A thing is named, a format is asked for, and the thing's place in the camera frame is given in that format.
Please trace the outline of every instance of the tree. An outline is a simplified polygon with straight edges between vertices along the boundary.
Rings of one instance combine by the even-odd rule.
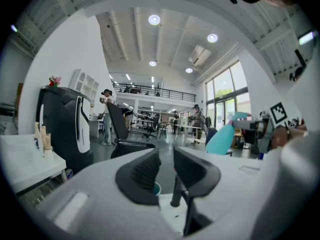
[[[224,95],[227,95],[229,93],[232,93],[233,90],[232,89],[221,89],[221,90],[218,90],[216,93],[215,93],[215,98],[221,98],[222,96]],[[232,103],[234,101],[232,100],[227,100],[226,103]]]

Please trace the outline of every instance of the air conditioner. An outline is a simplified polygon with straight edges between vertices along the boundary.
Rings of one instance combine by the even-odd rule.
[[[197,45],[188,59],[194,66],[202,65],[206,59],[211,55],[211,51],[205,49],[203,46]]]

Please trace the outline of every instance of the railing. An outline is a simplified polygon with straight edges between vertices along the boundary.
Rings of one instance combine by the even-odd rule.
[[[186,102],[196,102],[196,95],[176,90],[168,90],[168,89],[161,89],[161,88],[152,88],[150,86],[144,85],[134,85],[126,83],[113,83],[114,91],[115,92],[122,92],[122,93],[131,93],[131,94],[138,94],[138,95],[149,95],[149,96],[156,96],[156,97],[163,97],[175,100],[181,100]]]

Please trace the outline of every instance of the white wall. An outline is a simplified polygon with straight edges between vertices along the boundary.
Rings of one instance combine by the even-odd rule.
[[[106,88],[114,89],[103,53],[99,23],[96,17],[86,18],[83,9],[62,23],[34,58],[19,105],[19,134],[34,132],[39,91],[48,83],[49,77],[62,77],[60,87],[69,87],[76,69],[83,69],[99,82],[93,112],[103,112],[99,93]]]
[[[269,109],[273,105],[282,102],[288,120],[297,117],[301,120],[301,113],[289,95],[294,82],[288,79],[281,79],[272,84],[265,71],[246,50],[241,51],[238,58],[245,74],[253,116],[258,116],[261,110]]]
[[[0,102],[14,103],[19,83],[24,83],[32,59],[7,43],[0,57]]]

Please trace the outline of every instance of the table leg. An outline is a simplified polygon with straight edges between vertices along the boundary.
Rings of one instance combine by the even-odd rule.
[[[63,182],[67,182],[68,181],[68,177],[67,177],[66,171],[64,169],[61,171],[61,178],[62,178]]]

